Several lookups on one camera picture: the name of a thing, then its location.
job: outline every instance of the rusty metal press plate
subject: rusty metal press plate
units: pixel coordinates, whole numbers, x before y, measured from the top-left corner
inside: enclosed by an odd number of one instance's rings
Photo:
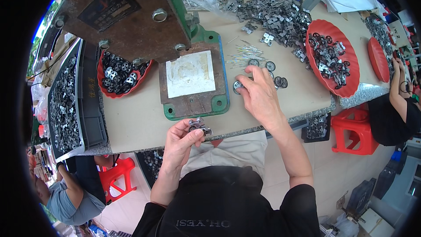
[[[212,98],[216,95],[225,95],[227,93],[223,68],[224,63],[221,58],[218,43],[205,43],[203,41],[192,43],[192,47],[188,51],[181,51],[180,55],[187,55],[206,50],[210,50],[212,56],[215,91],[168,98],[166,64],[159,64],[161,104],[172,104],[175,108],[174,116],[176,118],[209,114],[212,112]]]
[[[152,19],[158,8],[168,13],[163,22]],[[64,0],[56,17],[62,14],[64,30],[95,45],[109,40],[108,50],[128,61],[170,61],[179,57],[176,44],[190,47],[171,0]]]

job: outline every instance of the red plastic bowl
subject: red plastic bowl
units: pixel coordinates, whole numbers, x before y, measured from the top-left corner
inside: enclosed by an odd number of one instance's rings
[[[377,78],[382,82],[389,81],[389,66],[387,65],[386,56],[383,49],[376,38],[371,37],[367,45],[368,56],[370,57],[371,66],[377,75]]]
[[[105,78],[104,71],[103,71],[103,65],[102,65],[102,58],[104,56],[104,52],[105,51],[102,51],[101,56],[99,57],[99,63],[98,63],[98,68],[97,68],[98,85],[99,85],[99,88],[101,88],[101,91],[105,94],[105,96],[110,97],[112,99],[123,97],[123,96],[133,92],[134,89],[139,87],[140,83],[142,83],[145,80],[146,75],[148,74],[148,72],[152,68],[152,63],[154,62],[154,60],[150,61],[149,66],[146,68],[145,73],[143,74],[142,77],[140,76],[139,71],[134,71],[137,74],[137,78],[139,79],[139,81],[137,82],[137,84],[135,86],[133,86],[130,89],[130,91],[128,91],[126,93],[116,94],[115,92],[107,92],[107,89],[104,88],[104,86],[102,86],[102,79]]]
[[[317,32],[320,35],[324,35],[325,37],[331,36],[333,42],[339,41],[344,44],[345,54],[340,56],[339,58],[342,61],[350,62],[349,68],[351,75],[346,77],[346,86],[343,86],[340,89],[335,89],[337,84],[335,83],[334,79],[324,78],[320,73],[316,61],[314,60],[314,50],[309,45],[308,34],[313,34],[314,32]],[[355,94],[360,83],[360,66],[358,65],[358,59],[355,55],[354,48],[340,29],[338,29],[334,24],[326,20],[313,20],[309,25],[309,29],[307,30],[306,50],[310,66],[313,68],[314,74],[324,85],[324,87],[326,87],[329,91],[333,92],[335,95],[340,96],[342,98],[349,98]]]

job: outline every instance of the hand press machine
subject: hand press machine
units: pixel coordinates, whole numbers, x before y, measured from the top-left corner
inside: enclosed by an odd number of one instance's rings
[[[170,120],[229,109],[221,37],[199,22],[182,0],[63,0],[53,19],[57,28],[135,64],[157,61],[161,103]],[[208,82],[196,83],[196,93],[178,92],[195,74]]]

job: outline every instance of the red plastic stool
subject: red plastic stool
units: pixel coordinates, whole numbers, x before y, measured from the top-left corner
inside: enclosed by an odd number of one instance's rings
[[[105,193],[105,200],[107,205],[111,202],[118,200],[119,198],[125,196],[127,193],[136,190],[136,187],[132,188],[130,184],[130,171],[134,168],[134,161],[131,158],[126,158],[125,160],[117,159],[117,165],[107,171],[100,171],[99,178],[101,179],[102,188]],[[124,183],[126,190],[122,190],[120,187],[114,185],[114,182],[117,181],[117,178],[121,175],[124,175]],[[109,192],[109,187],[113,187],[118,190],[121,194],[113,197]]]
[[[332,147],[333,152],[343,152],[355,155],[371,155],[376,151],[378,143],[371,134],[368,111],[356,107],[345,109],[340,114],[332,116],[331,127],[335,130],[336,146]],[[345,147],[344,130],[350,130],[352,143]],[[353,148],[361,141],[357,150]]]

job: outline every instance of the tree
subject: tree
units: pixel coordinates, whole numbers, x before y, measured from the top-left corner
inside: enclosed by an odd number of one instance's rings
[[[53,2],[50,6],[50,8],[47,10],[47,13],[45,13],[45,16],[43,18],[43,22],[42,25],[43,26],[47,26],[47,24],[50,22],[50,20],[53,18],[54,13],[57,11],[57,9],[59,8],[59,3],[57,2]],[[41,38],[35,37],[34,39],[34,44],[32,45],[31,51],[29,52],[29,63],[28,63],[28,70],[27,70],[27,76],[31,76],[34,74],[34,71],[32,71],[32,65],[34,65],[34,51],[36,51],[38,49],[38,45],[41,43]]]

